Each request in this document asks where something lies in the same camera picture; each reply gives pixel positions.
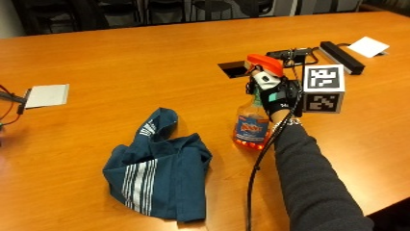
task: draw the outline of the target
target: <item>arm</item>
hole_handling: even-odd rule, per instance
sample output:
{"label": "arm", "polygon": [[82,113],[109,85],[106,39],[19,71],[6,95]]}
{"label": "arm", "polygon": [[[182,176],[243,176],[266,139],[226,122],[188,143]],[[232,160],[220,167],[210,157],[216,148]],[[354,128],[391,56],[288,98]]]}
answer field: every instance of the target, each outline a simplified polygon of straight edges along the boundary
{"label": "arm", "polygon": [[[287,112],[275,112],[272,122],[279,122]],[[363,216],[315,139],[300,125],[283,129],[274,148],[290,231],[371,230],[371,220]]]}

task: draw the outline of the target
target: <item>folded cloth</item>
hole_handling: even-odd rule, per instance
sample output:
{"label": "folded cloth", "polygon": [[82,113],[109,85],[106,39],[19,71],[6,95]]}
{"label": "folded cloth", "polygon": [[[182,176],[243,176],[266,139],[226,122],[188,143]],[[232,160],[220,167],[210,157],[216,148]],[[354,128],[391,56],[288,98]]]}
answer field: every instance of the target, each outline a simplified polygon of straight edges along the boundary
{"label": "folded cloth", "polygon": [[110,195],[131,210],[176,221],[204,219],[204,174],[211,154],[196,134],[167,140],[178,122],[158,108],[127,146],[118,145],[102,173]]}

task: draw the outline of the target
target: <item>wall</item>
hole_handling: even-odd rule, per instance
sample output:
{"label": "wall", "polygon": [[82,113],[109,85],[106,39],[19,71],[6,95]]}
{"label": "wall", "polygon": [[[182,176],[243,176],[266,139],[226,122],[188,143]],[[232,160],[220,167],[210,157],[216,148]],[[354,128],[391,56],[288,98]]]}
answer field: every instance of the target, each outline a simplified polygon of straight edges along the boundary
{"label": "wall", "polygon": [[23,36],[11,0],[0,0],[0,39]]}

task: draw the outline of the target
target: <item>white card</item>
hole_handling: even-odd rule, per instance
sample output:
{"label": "white card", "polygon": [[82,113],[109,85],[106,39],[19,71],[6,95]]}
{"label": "white card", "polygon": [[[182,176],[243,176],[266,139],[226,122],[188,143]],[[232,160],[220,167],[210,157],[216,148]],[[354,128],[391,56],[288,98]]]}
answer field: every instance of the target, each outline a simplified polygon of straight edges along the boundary
{"label": "white card", "polygon": [[377,53],[384,51],[389,46],[383,42],[373,40],[372,38],[363,37],[355,43],[352,43],[348,48],[362,54],[364,57],[371,58]]}
{"label": "white card", "polygon": [[69,85],[34,86],[27,95],[25,108],[65,104],[67,89]]}

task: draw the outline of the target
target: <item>orange table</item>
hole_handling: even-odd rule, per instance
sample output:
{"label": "orange table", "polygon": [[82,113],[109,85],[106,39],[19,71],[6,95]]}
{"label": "orange table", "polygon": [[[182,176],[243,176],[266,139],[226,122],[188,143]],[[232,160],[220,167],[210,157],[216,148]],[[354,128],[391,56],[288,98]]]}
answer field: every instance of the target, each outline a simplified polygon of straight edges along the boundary
{"label": "orange table", "polygon": [[[218,64],[363,36],[388,44],[388,55],[367,59],[346,50],[366,68],[346,75],[342,113],[302,122],[366,214],[408,197],[408,22],[385,12],[340,13],[1,39],[1,85],[15,94],[38,85],[70,89],[66,105],[26,110],[1,134],[0,230],[243,230],[256,153],[230,136],[250,96],[247,79],[226,78]],[[158,107],[179,115],[174,136],[196,132],[214,155],[207,218],[190,224],[131,212],[109,196],[101,173]],[[287,230],[272,153],[260,167],[254,229]]]}

